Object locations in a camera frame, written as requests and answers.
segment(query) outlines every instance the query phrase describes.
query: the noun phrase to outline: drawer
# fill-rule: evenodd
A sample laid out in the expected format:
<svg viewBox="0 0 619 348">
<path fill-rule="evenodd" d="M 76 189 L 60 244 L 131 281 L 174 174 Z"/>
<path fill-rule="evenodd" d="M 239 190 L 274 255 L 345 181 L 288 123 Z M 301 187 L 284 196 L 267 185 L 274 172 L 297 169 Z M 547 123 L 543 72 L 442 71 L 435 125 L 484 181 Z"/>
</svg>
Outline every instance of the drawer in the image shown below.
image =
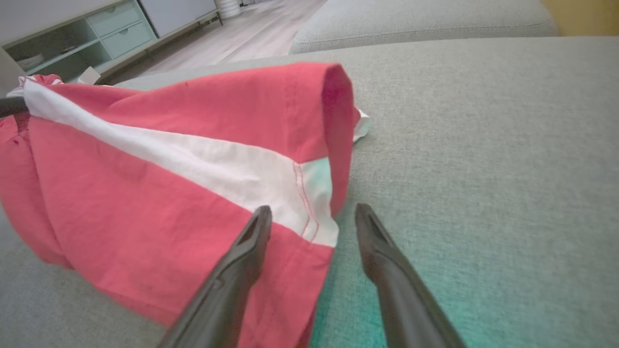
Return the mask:
<svg viewBox="0 0 619 348">
<path fill-rule="evenodd" d="M 103 40 L 112 58 L 117 58 L 135 47 L 150 41 L 148 30 L 142 22 L 122 30 Z"/>
<path fill-rule="evenodd" d="M 138 20 L 140 20 L 140 17 L 137 15 L 137 11 L 131 2 L 123 2 L 88 16 L 90 25 L 100 37 Z"/>
</svg>

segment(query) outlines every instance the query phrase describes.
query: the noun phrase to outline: sofa seat cushion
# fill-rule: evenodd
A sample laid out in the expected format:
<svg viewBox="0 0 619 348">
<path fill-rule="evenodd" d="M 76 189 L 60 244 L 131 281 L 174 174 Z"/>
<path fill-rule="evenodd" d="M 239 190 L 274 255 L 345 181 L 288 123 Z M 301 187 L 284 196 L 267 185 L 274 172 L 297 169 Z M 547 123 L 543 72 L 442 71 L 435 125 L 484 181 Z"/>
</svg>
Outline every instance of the sofa seat cushion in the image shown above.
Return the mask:
<svg viewBox="0 0 619 348">
<path fill-rule="evenodd" d="M 386 344 L 361 268 L 358 202 L 373 207 L 469 347 L 619 347 L 619 38 L 397 43 L 119 86 L 294 61 L 341 62 L 373 118 L 353 150 L 312 347 Z M 3 347 L 156 346 L 161 327 L 43 264 L 0 226 Z"/>
<path fill-rule="evenodd" d="M 539 0 L 329 0 L 299 30 L 290 53 L 452 38 L 556 35 L 555 22 Z"/>
</svg>

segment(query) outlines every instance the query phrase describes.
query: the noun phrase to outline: cushion seam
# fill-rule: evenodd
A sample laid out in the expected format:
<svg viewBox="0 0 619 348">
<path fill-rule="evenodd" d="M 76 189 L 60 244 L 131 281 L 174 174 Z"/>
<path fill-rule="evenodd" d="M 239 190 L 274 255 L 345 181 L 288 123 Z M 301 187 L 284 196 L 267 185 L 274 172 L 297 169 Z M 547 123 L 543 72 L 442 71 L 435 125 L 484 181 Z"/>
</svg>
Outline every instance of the cushion seam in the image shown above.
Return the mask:
<svg viewBox="0 0 619 348">
<path fill-rule="evenodd" d="M 349 37 L 339 37 L 339 38 L 332 38 L 328 40 L 312 40 L 312 41 L 294 40 L 294 43 L 298 45 L 318 45 L 321 43 L 330 43 L 330 42 L 337 42 L 337 41 L 357 41 L 357 40 L 369 40 L 369 39 L 379 38 L 379 37 L 399 37 L 399 36 L 406 36 L 406 35 L 418 35 L 420 33 L 427 33 L 427 32 L 447 32 L 447 31 L 473 32 L 473 31 L 490 31 L 494 29 L 525 30 L 525 29 L 532 28 L 532 27 L 541 27 L 541 26 L 547 25 L 548 23 L 550 23 L 550 21 L 551 20 L 548 19 L 544 22 L 537 23 L 537 24 L 527 24 L 527 25 L 517 25 L 517 26 L 497 26 L 497 27 L 471 26 L 471 27 L 458 27 L 458 28 L 451 28 L 451 27 L 420 28 L 417 30 L 409 30 L 409 31 L 383 32 L 383 33 L 376 33 L 376 34 L 370 34 L 370 35 L 353 35 Z"/>
</svg>

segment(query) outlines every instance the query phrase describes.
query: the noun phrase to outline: red and white cloth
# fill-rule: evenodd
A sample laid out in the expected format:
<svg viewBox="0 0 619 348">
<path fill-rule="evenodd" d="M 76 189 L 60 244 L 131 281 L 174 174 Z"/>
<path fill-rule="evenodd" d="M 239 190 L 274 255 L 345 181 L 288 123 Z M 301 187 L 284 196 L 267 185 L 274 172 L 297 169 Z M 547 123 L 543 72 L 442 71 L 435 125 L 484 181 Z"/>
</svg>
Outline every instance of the red and white cloth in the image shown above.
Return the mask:
<svg viewBox="0 0 619 348">
<path fill-rule="evenodd" d="M 57 78 L 23 79 L 15 92 L 30 114 L 0 123 L 0 198 L 24 242 L 171 325 L 267 204 L 271 239 L 239 347 L 297 346 L 337 241 L 354 129 L 369 126 L 342 67 L 269 67 L 148 92 Z"/>
</svg>

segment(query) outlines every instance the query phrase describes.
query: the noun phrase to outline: wooden floor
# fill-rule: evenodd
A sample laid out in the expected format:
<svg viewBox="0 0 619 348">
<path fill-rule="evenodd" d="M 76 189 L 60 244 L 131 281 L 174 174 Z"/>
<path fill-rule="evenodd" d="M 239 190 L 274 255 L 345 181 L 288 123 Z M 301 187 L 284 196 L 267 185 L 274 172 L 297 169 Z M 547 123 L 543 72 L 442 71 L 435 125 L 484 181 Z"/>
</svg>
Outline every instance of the wooden floor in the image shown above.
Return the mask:
<svg viewBox="0 0 619 348">
<path fill-rule="evenodd" d="M 243 14 L 211 23 L 175 40 L 113 76 L 114 84 L 137 76 L 273 56 L 285 56 L 299 28 L 327 0 L 266 0 L 242 7 Z"/>
</svg>

